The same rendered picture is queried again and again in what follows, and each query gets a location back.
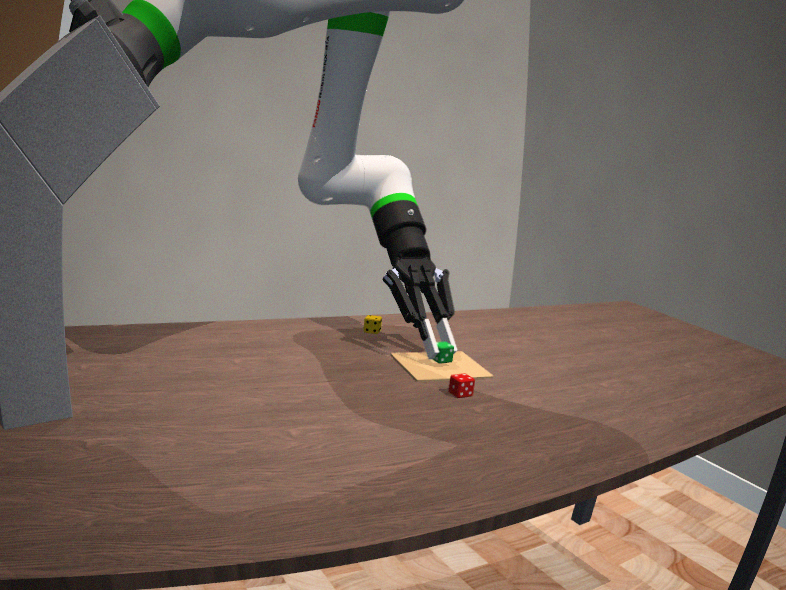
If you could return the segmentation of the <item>green die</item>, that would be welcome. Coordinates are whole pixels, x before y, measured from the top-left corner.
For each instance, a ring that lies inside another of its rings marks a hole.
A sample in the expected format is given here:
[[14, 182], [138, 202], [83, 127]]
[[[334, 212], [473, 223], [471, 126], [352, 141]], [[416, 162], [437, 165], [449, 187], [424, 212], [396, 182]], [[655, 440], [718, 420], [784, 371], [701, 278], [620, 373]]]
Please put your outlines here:
[[451, 363], [453, 361], [454, 346], [447, 342], [436, 342], [439, 353], [432, 359], [435, 362]]

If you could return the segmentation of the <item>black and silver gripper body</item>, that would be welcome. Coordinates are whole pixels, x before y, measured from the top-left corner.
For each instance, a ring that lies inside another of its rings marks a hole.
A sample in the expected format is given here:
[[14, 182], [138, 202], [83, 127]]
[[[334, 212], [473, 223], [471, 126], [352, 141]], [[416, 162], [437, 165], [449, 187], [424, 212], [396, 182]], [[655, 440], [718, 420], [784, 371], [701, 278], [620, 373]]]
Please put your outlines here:
[[430, 272], [432, 276], [434, 275], [436, 266], [431, 261], [430, 251], [420, 228], [404, 227], [392, 232], [385, 239], [385, 246], [393, 266], [392, 270], [395, 268], [400, 273], [399, 279], [407, 286], [412, 283], [409, 270], [411, 263], [417, 266], [420, 288], [427, 283], [421, 269], [424, 263], [429, 265]]

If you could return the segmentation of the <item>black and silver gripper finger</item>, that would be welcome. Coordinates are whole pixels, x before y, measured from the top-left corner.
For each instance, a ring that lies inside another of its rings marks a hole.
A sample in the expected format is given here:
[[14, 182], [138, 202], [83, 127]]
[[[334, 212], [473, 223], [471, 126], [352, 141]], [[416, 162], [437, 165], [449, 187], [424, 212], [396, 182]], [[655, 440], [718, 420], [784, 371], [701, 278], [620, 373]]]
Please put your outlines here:
[[439, 350], [429, 319], [426, 319], [416, 264], [411, 263], [409, 270], [412, 278], [410, 286], [404, 284], [404, 288], [399, 279], [400, 273], [395, 268], [387, 271], [383, 281], [390, 288], [405, 322], [412, 322], [413, 326], [418, 328], [428, 359], [431, 360], [439, 353]]
[[[433, 317], [437, 323], [436, 327], [441, 342], [447, 342], [453, 345], [455, 354], [458, 350], [448, 323], [448, 320], [455, 313], [448, 281], [449, 271], [447, 269], [441, 271], [436, 268], [434, 273], [436, 280], [434, 281], [428, 264], [424, 263], [421, 266], [421, 269], [424, 273], [427, 283], [423, 288], [420, 288], [420, 290], [422, 293], [424, 293]], [[435, 288], [435, 282], [437, 282], [438, 292]]]

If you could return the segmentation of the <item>yellow die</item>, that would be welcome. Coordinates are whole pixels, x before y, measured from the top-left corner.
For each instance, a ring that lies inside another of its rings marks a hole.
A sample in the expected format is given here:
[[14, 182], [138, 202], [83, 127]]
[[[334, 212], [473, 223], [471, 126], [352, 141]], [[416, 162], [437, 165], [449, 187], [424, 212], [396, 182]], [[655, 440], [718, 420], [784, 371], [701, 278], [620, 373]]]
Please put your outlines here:
[[381, 331], [382, 317], [368, 315], [364, 319], [364, 333], [378, 334]]

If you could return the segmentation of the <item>tan flat mat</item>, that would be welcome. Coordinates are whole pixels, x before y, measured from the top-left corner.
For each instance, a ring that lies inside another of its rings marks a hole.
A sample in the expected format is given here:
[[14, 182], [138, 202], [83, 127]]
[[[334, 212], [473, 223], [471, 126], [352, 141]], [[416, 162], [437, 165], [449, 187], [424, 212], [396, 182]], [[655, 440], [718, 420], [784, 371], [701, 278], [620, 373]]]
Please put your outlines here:
[[391, 356], [416, 382], [450, 381], [452, 374], [466, 373], [474, 379], [493, 378], [493, 375], [462, 351], [453, 355], [451, 363], [438, 364], [429, 360], [426, 352], [391, 353]]

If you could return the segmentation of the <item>red die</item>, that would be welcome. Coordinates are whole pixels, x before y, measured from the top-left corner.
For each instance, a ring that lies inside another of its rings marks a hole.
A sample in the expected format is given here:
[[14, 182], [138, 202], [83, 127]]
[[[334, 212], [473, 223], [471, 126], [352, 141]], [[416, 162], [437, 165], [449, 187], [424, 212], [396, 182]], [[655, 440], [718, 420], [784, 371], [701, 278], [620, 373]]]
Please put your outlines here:
[[465, 374], [450, 376], [448, 392], [457, 398], [470, 397], [473, 395], [475, 379]]

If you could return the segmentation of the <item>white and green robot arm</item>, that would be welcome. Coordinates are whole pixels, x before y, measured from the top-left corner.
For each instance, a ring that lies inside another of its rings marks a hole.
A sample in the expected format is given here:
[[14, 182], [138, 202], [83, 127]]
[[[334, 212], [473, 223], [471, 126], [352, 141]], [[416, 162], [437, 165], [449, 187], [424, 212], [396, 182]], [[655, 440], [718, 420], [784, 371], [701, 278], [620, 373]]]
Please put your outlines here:
[[69, 32], [100, 15], [147, 87], [205, 37], [269, 38], [328, 20], [299, 188], [315, 204], [367, 206], [384, 248], [400, 228], [425, 235], [407, 166], [355, 155], [358, 128], [390, 11], [441, 14], [464, 0], [133, 0], [123, 12], [112, 0], [70, 1]]

